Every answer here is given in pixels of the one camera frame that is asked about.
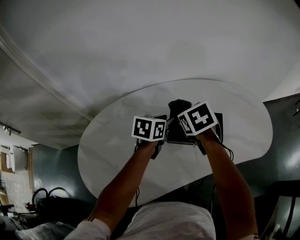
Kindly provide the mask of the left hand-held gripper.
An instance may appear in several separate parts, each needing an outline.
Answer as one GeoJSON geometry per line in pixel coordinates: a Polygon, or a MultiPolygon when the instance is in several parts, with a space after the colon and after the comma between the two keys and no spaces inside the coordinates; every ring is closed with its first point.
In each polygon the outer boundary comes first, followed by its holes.
{"type": "Polygon", "coordinates": [[[135,151],[142,145],[144,141],[155,142],[155,151],[151,159],[155,160],[161,151],[162,145],[165,142],[165,129],[174,121],[174,118],[167,120],[167,115],[157,116],[135,116],[132,126],[131,136],[136,139],[135,151]]]}

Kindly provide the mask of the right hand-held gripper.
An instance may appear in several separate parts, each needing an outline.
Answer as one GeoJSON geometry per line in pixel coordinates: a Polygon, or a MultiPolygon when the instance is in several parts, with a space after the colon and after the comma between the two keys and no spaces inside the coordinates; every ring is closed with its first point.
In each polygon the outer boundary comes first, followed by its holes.
{"type": "Polygon", "coordinates": [[[208,101],[198,103],[177,115],[186,136],[196,136],[216,127],[214,135],[222,142],[222,114],[215,114],[208,101]]]}

